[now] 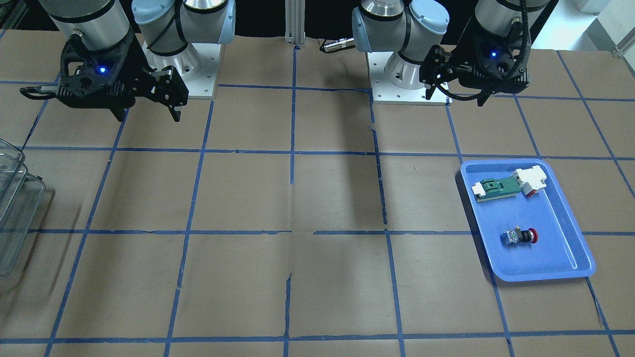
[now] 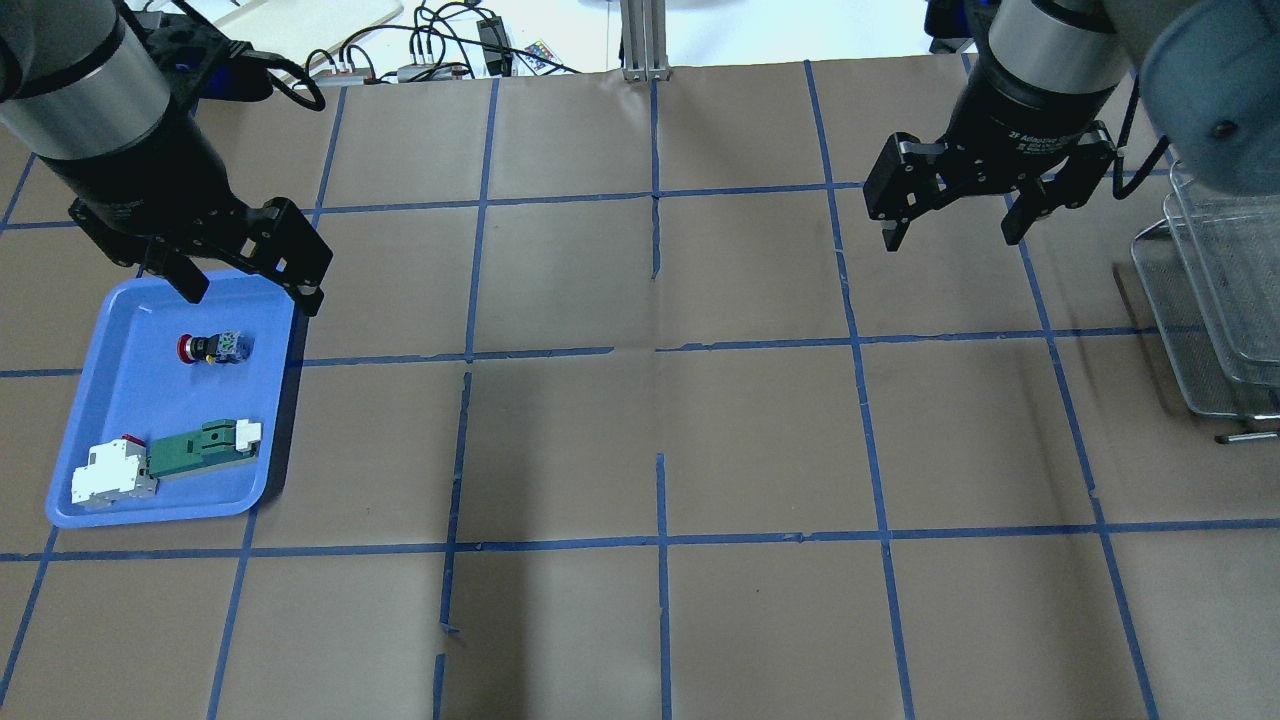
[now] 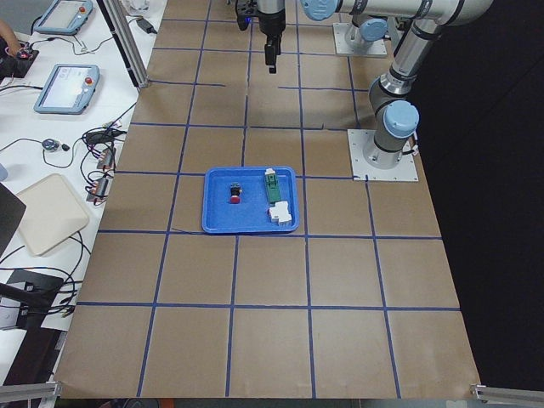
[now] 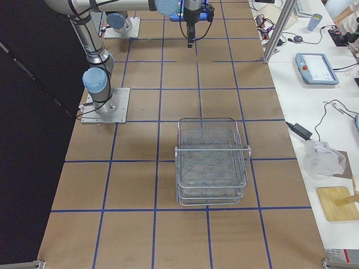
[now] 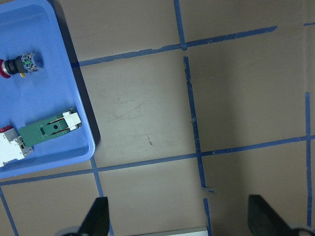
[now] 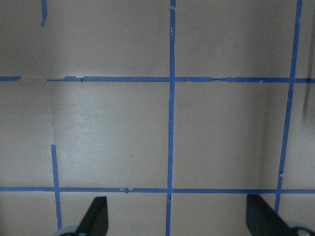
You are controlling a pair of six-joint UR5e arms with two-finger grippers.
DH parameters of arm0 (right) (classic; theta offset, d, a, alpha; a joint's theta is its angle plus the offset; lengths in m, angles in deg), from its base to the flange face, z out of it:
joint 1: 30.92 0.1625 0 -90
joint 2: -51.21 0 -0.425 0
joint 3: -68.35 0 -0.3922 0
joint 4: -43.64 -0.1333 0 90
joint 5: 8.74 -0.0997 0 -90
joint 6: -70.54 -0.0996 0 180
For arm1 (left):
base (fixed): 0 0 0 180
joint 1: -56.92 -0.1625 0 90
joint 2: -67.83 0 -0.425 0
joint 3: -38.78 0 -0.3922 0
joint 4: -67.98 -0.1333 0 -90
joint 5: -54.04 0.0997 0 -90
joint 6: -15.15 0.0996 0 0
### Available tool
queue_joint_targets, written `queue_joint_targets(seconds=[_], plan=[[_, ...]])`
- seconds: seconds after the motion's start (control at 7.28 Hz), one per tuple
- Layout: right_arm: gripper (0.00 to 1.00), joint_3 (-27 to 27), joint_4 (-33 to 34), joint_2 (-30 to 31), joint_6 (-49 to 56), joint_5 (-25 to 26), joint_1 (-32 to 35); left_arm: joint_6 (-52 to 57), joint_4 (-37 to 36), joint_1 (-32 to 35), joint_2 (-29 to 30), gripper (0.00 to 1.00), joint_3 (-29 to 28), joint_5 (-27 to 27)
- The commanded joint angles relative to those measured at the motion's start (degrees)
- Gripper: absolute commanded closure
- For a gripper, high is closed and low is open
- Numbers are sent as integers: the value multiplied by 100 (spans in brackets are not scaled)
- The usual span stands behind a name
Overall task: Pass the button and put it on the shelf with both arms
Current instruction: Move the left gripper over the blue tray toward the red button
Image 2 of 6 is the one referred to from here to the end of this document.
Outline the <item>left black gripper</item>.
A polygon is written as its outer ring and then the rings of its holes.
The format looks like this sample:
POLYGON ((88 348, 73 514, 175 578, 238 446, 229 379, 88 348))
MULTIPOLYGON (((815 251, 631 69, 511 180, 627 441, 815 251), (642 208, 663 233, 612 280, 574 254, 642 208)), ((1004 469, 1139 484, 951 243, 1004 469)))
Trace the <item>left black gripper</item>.
POLYGON ((289 199, 242 201, 219 160, 76 160, 68 184, 70 219, 109 260, 164 279, 187 302, 209 291, 193 263, 206 258, 269 278, 303 315, 319 314, 334 252, 289 199))

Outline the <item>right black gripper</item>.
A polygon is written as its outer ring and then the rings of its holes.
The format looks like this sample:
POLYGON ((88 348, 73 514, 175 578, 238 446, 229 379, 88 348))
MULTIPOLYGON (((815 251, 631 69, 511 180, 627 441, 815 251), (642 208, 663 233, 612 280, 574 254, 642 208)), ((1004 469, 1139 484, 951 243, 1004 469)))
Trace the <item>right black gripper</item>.
POLYGON ((938 201, 1018 190, 1002 219, 1009 246, 1055 210, 1085 205, 1116 159, 1110 132, 1096 118, 1103 104, 1101 95, 1039 96, 1030 104, 964 95, 933 143, 892 133, 863 184, 886 250, 897 251, 910 223, 938 201))

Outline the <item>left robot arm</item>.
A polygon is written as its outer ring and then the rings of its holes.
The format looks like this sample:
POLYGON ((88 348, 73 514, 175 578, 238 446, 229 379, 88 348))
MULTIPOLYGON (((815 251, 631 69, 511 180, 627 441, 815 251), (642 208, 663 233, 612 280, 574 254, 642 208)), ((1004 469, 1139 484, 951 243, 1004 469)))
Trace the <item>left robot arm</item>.
POLYGON ((123 1, 3 4, 3 124, 73 192, 70 219, 114 264, 202 300, 200 258, 280 286, 307 316, 333 252, 289 199, 252 208, 191 110, 209 88, 325 99, 297 63, 228 38, 188 5, 145 23, 123 1))

